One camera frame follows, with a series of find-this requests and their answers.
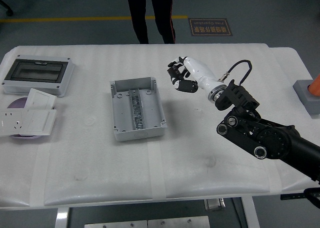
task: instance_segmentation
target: black chair wheel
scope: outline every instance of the black chair wheel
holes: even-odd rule
[[[9,16],[9,17],[11,17],[13,14],[14,14],[14,12],[12,10],[8,10],[6,12],[6,15]]]

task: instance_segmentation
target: orange cone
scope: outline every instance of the orange cone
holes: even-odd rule
[[[308,90],[315,96],[320,96],[320,74],[318,77],[308,86]]]

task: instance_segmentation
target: white table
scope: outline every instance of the white table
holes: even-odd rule
[[[310,117],[292,85],[311,79],[295,50],[265,44],[19,46],[0,65],[3,80],[17,55],[68,57],[75,63],[66,96],[58,98],[49,137],[0,139],[0,206],[4,209],[99,205],[301,192],[318,183],[280,160],[258,160],[216,133],[228,113],[203,90],[176,91],[167,65],[178,56],[206,63],[222,76],[251,60],[243,86],[267,120],[296,125],[320,144],[318,116]],[[247,66],[237,67],[239,82]],[[109,81],[155,77],[167,121],[164,136],[117,142]],[[17,95],[0,88],[0,109]]]

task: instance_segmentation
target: person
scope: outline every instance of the person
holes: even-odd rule
[[[165,44],[176,42],[176,33],[172,22],[173,0],[151,0],[155,23]],[[146,0],[128,0],[134,32],[140,44],[148,44],[146,24]]]

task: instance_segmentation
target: yellow floor line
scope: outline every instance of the yellow floor line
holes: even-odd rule
[[[187,19],[185,15],[175,15],[172,19]],[[145,19],[155,19],[154,16],[146,16]],[[131,20],[131,16],[123,17],[79,17],[79,18],[39,18],[39,19],[0,19],[0,23],[30,23],[30,22],[69,22],[69,21],[117,21]]]

